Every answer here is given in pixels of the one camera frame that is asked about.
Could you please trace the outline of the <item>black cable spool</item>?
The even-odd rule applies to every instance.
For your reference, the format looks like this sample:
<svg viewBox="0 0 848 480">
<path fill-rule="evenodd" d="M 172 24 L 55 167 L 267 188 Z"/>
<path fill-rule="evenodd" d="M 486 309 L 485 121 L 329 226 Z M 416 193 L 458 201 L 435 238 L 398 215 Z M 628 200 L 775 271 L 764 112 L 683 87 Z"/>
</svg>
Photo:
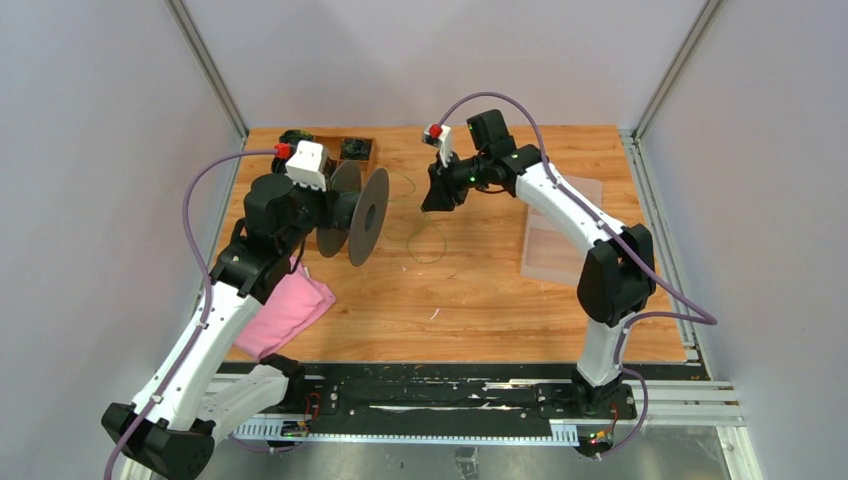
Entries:
<svg viewBox="0 0 848 480">
<path fill-rule="evenodd" d="M 319 253 L 337 255 L 344 245 L 354 267 L 373 253 L 384 224 L 390 181 L 383 168 L 375 169 L 365 183 L 355 161 L 342 161 L 330 177 L 327 221 L 316 229 Z"/>
</svg>

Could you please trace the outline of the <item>clear plastic box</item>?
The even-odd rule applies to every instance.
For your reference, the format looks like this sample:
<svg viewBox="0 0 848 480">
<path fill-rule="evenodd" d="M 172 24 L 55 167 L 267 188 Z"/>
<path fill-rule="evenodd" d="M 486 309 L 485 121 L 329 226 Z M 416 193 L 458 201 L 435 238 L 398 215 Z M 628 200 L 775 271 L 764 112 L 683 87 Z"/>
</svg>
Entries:
<svg viewBox="0 0 848 480">
<path fill-rule="evenodd" d="M 590 209 L 601 198 L 598 180 L 558 176 L 553 182 L 543 170 L 516 182 L 517 198 L 527 205 L 520 273 L 522 276 L 570 287 L 579 283 L 587 252 L 607 236 L 581 205 Z"/>
</svg>

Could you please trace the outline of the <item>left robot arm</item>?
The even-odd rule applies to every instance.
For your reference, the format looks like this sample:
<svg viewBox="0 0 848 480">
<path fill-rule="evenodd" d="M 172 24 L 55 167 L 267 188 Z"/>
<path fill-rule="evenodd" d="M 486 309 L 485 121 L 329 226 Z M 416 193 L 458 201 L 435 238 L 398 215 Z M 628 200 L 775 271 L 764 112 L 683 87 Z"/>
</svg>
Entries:
<svg viewBox="0 0 848 480">
<path fill-rule="evenodd" d="M 244 379 L 211 398 L 205 394 L 274 289 L 300 272 L 295 247 L 316 232 L 331 240 L 322 255 L 334 256 L 359 213 L 376 217 L 373 229 L 381 229 L 388 196 L 384 173 L 375 185 L 377 200 L 360 207 L 357 173 L 337 173 L 319 188 L 277 173 L 253 181 L 245 215 L 205 276 L 199 304 L 179 340 L 131 402 L 112 403 L 102 416 L 118 453 L 166 479 L 195 479 L 215 447 L 255 414 L 271 406 L 283 413 L 303 410 L 305 368 L 277 353 L 260 355 Z"/>
</svg>

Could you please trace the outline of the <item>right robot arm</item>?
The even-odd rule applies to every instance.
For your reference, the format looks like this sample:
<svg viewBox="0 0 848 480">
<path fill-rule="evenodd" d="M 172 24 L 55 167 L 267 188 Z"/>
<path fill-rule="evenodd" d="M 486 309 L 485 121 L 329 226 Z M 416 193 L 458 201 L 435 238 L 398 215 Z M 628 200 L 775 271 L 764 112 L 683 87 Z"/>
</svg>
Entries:
<svg viewBox="0 0 848 480">
<path fill-rule="evenodd" d="M 465 159 L 454 151 L 450 127 L 432 124 L 423 130 L 423 143 L 438 152 L 428 168 L 430 187 L 421 209 L 451 212 L 471 189 L 500 186 L 541 213 L 582 254 L 577 298 L 589 322 L 566 399 L 580 414 L 598 416 L 623 391 L 626 323 L 656 291 L 652 235 L 645 226 L 628 227 L 589 202 L 539 144 L 517 146 L 499 110 L 473 116 L 467 126 L 476 152 Z"/>
</svg>

